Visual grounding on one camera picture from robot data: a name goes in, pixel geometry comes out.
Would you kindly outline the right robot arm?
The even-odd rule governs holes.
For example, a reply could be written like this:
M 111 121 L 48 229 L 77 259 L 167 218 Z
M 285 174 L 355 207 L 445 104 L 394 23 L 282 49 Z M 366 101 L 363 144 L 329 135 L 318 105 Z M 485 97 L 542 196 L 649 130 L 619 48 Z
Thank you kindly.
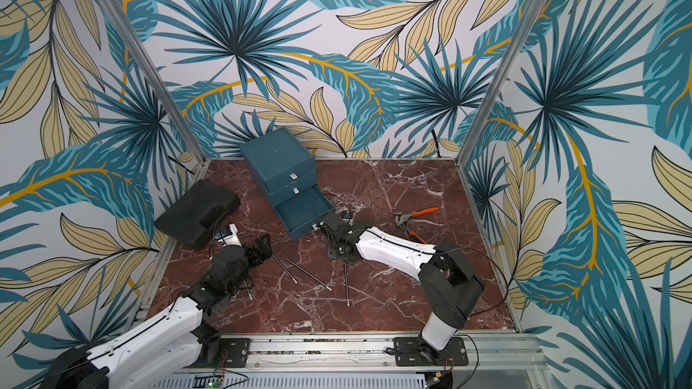
M 481 299 L 486 284 L 461 248 L 405 240 L 375 226 L 352 225 L 331 211 L 317 226 L 337 259 L 374 261 L 417 280 L 431 307 L 418 336 L 421 355 L 439 358 L 462 329 Z

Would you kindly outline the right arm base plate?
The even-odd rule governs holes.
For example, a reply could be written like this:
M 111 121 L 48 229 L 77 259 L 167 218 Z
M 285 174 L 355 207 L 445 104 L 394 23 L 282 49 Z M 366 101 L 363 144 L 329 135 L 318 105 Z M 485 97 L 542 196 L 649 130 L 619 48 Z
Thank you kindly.
M 452 337 L 442 350 L 427 344 L 421 337 L 397 337 L 393 346 L 386 348 L 398 367 L 457 367 L 469 363 L 464 341 Z

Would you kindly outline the orange handled pliers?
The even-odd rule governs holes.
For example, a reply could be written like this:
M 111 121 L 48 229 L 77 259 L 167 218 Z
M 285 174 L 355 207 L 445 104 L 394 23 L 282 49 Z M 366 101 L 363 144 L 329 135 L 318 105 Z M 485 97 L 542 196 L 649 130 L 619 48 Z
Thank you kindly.
M 417 210 L 417 211 L 411 211 L 408 213 L 394 213 L 395 217 L 395 223 L 398 228 L 400 228 L 402 231 L 404 231 L 407 234 L 407 238 L 410 239 L 410 241 L 415 241 L 417 243 L 421 244 L 426 244 L 426 241 L 421 238 L 414 230 L 411 229 L 409 223 L 411 220 L 421 218 L 422 216 L 429 215 L 429 214 L 435 214 L 440 211 L 439 206 L 435 207 L 430 207 L 430 208 L 425 208 L 422 210 Z

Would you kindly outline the teal bottom drawer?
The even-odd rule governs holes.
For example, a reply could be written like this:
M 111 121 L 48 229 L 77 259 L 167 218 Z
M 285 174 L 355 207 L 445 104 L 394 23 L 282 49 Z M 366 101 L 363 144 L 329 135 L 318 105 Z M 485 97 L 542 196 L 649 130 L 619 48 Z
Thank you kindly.
M 320 218 L 331 210 L 332 204 L 318 185 L 309 187 L 275 207 L 275 212 L 292 241 L 298 241 L 313 232 L 319 225 Z

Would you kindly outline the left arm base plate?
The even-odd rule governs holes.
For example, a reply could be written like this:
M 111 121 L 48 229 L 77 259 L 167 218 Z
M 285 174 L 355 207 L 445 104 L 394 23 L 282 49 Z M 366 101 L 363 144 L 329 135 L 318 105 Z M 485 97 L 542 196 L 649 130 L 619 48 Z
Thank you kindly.
M 221 338 L 219 345 L 220 362 L 218 368 L 245 368 L 250 352 L 249 338 Z

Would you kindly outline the aluminium front rail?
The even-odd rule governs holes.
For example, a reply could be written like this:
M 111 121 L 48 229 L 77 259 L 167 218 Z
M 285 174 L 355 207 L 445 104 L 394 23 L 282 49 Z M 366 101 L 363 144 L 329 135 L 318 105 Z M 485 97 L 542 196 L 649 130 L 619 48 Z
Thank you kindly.
M 457 331 L 469 358 L 466 366 L 398 367 L 386 348 L 397 337 L 418 337 L 412 332 L 274 333 L 241 334 L 221 338 L 249 338 L 250 352 L 241 372 L 429 372 L 446 370 L 453 374 L 454 385 L 477 387 L 483 378 L 495 375 L 508 379 L 513 372 L 524 372 L 533 388 L 553 388 L 555 382 L 547 358 L 536 336 L 511 331 Z M 218 368 L 196 362 L 188 367 Z

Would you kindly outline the black cloth cover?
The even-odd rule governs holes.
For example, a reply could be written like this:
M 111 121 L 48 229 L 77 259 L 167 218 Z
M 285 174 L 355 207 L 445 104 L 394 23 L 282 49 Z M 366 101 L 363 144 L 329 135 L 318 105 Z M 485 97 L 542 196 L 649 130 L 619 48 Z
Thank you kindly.
M 196 182 L 154 223 L 155 228 L 183 245 L 201 250 L 211 241 L 214 230 L 241 205 L 231 190 L 209 180 Z

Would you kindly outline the teal three-drawer cabinet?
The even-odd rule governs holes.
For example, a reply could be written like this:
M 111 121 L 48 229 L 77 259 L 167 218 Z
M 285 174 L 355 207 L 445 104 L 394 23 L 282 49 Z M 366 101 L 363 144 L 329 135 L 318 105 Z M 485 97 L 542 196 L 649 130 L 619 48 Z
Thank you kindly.
M 250 140 L 240 151 L 273 207 L 317 185 L 315 157 L 287 128 Z

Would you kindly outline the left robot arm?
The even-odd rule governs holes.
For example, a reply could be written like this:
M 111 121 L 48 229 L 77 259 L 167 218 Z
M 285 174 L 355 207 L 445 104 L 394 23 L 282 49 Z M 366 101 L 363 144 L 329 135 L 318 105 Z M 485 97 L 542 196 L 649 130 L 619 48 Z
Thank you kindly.
M 216 363 L 220 334 L 208 321 L 237 295 L 250 271 L 272 256 L 268 234 L 250 247 L 235 233 L 224 237 L 211 268 L 172 304 L 113 340 L 63 352 L 40 387 L 148 388 L 196 362 Z

